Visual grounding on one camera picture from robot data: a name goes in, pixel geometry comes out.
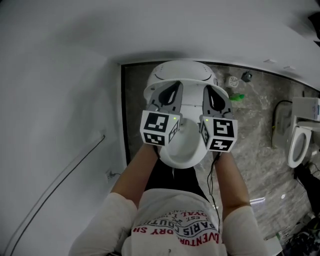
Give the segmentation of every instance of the toilet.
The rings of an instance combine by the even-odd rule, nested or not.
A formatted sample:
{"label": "toilet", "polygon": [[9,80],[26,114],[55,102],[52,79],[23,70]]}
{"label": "toilet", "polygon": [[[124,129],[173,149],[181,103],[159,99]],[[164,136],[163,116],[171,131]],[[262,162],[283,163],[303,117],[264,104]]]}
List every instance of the toilet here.
{"label": "toilet", "polygon": [[169,145],[160,148],[160,159],[168,166],[186,169],[198,164],[207,154],[199,132],[203,114],[204,88],[211,85],[228,97],[219,87],[215,73],[207,65],[196,61],[174,60],[158,65],[149,76],[143,96],[147,103],[152,93],[169,81],[183,84],[179,130]]}
{"label": "toilet", "polygon": [[287,164],[296,168],[307,154],[312,133],[320,133],[320,99],[294,97],[292,104],[280,103],[275,110],[272,146],[282,148]]}

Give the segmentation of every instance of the gray marble tile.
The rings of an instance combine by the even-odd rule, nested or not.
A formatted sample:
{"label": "gray marble tile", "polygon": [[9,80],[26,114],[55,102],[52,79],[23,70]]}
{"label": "gray marble tile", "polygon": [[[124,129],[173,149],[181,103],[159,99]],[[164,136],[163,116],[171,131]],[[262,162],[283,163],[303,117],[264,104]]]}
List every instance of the gray marble tile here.
{"label": "gray marble tile", "polygon": [[[156,64],[132,66],[125,69],[125,96],[128,142],[133,157],[142,140],[139,133],[142,110],[146,108],[143,91],[149,74]],[[247,69],[210,65],[217,76],[219,85],[224,88],[227,76],[241,78]],[[228,93],[244,94],[242,101],[233,101],[234,117],[238,120],[238,140],[232,149],[238,168],[247,184],[251,199],[265,198],[264,202],[252,205],[261,232],[265,238],[277,232],[290,232],[305,214],[311,212],[311,206],[305,189],[293,178],[293,170],[286,164],[284,151],[272,148],[272,116],[276,104],[292,97],[317,97],[319,93],[299,83],[275,75],[251,71],[252,80],[240,83]],[[309,147],[309,156],[316,150]],[[320,167],[320,153],[311,157]],[[211,201],[207,186],[207,177],[213,161],[208,152],[194,168],[200,187]],[[317,169],[311,166],[311,172]],[[320,178],[320,171],[314,174]],[[216,173],[213,172],[213,195],[222,216],[222,204]]]}

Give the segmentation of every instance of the power outlet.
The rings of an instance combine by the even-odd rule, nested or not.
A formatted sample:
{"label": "power outlet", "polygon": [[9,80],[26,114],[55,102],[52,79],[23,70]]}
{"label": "power outlet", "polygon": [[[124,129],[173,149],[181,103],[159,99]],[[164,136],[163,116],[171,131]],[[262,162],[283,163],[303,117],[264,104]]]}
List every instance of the power outlet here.
{"label": "power outlet", "polygon": [[112,171],[111,168],[109,168],[106,172],[105,172],[105,178],[106,178],[106,182],[108,183],[112,178],[114,178],[116,175],[120,175],[120,173],[114,173]]}
{"label": "power outlet", "polygon": [[113,173],[112,173],[112,169],[109,168],[106,172],[105,172],[105,178],[106,178],[106,182],[108,183],[112,178],[113,178]]}

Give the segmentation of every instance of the white wall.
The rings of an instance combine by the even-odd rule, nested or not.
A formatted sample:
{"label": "white wall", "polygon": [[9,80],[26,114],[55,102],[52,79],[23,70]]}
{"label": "white wall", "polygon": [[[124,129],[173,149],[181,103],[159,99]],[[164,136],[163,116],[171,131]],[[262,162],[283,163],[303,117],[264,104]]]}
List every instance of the white wall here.
{"label": "white wall", "polygon": [[[109,135],[103,146],[107,161],[97,158],[97,173],[87,182],[84,178],[93,168],[90,161],[82,165],[80,176],[66,180],[73,185],[64,184],[48,201],[16,255],[38,237],[37,232],[39,236],[45,232],[37,225],[53,230],[79,212],[76,206],[62,210],[73,201],[64,195],[89,190],[97,182],[96,192],[81,197],[84,204],[94,202],[90,206],[95,209],[103,197],[100,193],[108,190],[99,182],[104,168],[123,168],[116,62],[220,61],[288,75],[320,89],[320,48],[289,26],[316,10],[314,0],[4,0],[0,5],[0,252],[49,185],[97,140],[99,132]],[[278,63],[263,63],[266,59]],[[285,72],[285,66],[296,71]],[[50,210],[55,205],[59,214]],[[65,233],[70,240],[79,231],[77,223],[88,220],[92,211],[81,214],[70,224],[71,233],[58,228],[50,237]],[[53,220],[50,225],[44,226],[44,217]],[[61,247],[66,249],[68,243]]]}
{"label": "white wall", "polygon": [[[46,230],[53,232],[54,238],[69,237],[60,240],[57,251],[51,252],[59,255],[58,250],[70,246],[80,232],[77,227],[83,228],[107,195],[111,184],[104,179],[105,171],[111,168],[119,173],[124,169],[118,120],[120,66],[87,48],[60,41],[51,33],[45,35],[30,27],[25,30],[27,22],[22,24],[18,19],[31,19],[33,13],[15,20],[6,17],[14,14],[7,11],[6,5],[0,8],[0,32],[6,35],[1,37],[0,46],[0,254],[58,175],[70,163],[74,166],[74,159],[106,134],[97,148],[100,153],[95,151],[98,155],[92,156],[97,162],[83,162],[66,179],[71,185],[64,184],[46,203],[54,209],[41,212],[47,222],[37,215],[37,230],[33,232],[36,224],[32,223],[22,237],[21,243],[42,238],[42,247],[39,243],[22,243],[29,247],[19,251],[19,244],[14,254],[48,254],[41,251],[51,242],[45,243]],[[81,225],[66,225],[71,217]]]}

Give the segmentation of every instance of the wire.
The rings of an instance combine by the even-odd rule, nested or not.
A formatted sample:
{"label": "wire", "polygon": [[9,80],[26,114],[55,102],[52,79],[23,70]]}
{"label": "wire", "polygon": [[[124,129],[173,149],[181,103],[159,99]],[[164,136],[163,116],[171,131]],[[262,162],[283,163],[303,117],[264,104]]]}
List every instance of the wire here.
{"label": "wire", "polygon": [[15,242],[13,249],[10,253],[10,256],[12,256],[14,254],[14,251],[21,239],[21,237],[23,236],[23,234],[26,232],[27,228],[29,227],[29,225],[31,224],[31,222],[34,220],[34,218],[36,217],[36,215],[38,214],[38,212],[41,210],[41,208],[44,206],[44,204],[47,202],[47,200],[51,197],[51,195],[57,190],[57,188],[62,184],[62,182],[65,181],[65,179],[83,162],[83,160],[85,160],[87,158],[88,155],[90,155],[90,153],[96,149],[96,147],[98,147],[98,145],[106,138],[105,135],[103,135],[103,138],[75,165],[75,167],[69,171],[69,173],[59,182],[58,185],[56,185],[56,187],[51,191],[51,193],[45,198],[45,200],[43,201],[43,203],[40,205],[40,207],[38,208],[38,210],[34,213],[34,215],[32,216],[32,218],[30,219],[30,221],[28,222],[28,224],[25,226],[24,230],[21,232],[19,238],[17,239],[17,241]]}
{"label": "wire", "polygon": [[279,106],[279,104],[280,103],[282,103],[282,102],[288,102],[288,103],[291,103],[292,104],[292,101],[290,101],[290,100],[286,100],[286,99],[284,99],[284,100],[280,100],[276,105],[275,105],[275,107],[274,107],[274,109],[273,109],[273,113],[272,113],[272,131],[271,131],[271,134],[273,134],[273,132],[274,132],[274,129],[276,128],[276,124],[275,124],[275,119],[276,119],[276,109],[277,109],[277,107]]}
{"label": "wire", "polygon": [[157,109],[155,110],[156,112],[161,112],[160,110],[165,110],[166,112],[168,112],[168,113],[170,114],[170,111],[167,110],[167,109],[165,109],[165,108],[162,107],[162,106],[159,106],[159,105],[157,105],[157,104],[155,104],[155,103],[151,103],[150,106],[151,106],[151,105],[154,105],[154,106],[157,107]]}
{"label": "wire", "polygon": [[219,213],[218,213],[218,209],[217,209],[217,205],[216,205],[216,201],[215,201],[215,198],[213,196],[213,189],[214,189],[214,183],[213,183],[213,178],[212,178],[212,172],[213,172],[213,169],[214,169],[214,164],[215,162],[219,159],[221,155],[221,152],[219,152],[219,154],[213,159],[213,162],[211,164],[211,169],[210,169],[210,172],[206,178],[206,183],[208,185],[208,190],[209,190],[209,195],[211,196],[212,198],[212,202],[213,202],[213,205],[214,205],[214,208],[215,208],[215,211],[216,211],[216,214],[218,216],[218,232],[220,233],[220,217],[219,217]]}
{"label": "wire", "polygon": [[230,108],[229,108],[229,110],[228,110],[228,111],[226,111],[226,112],[222,113],[222,117],[224,118],[224,117],[225,117],[225,114],[228,114],[228,113],[231,113]]}
{"label": "wire", "polygon": [[301,183],[298,179],[296,179],[296,181],[297,181],[304,189],[306,189],[305,186],[302,185],[302,183]]}
{"label": "wire", "polygon": [[311,165],[314,165],[316,168],[316,171],[312,173],[312,175],[314,175],[316,172],[320,172],[319,168],[317,167],[317,165],[313,162],[310,162]]}

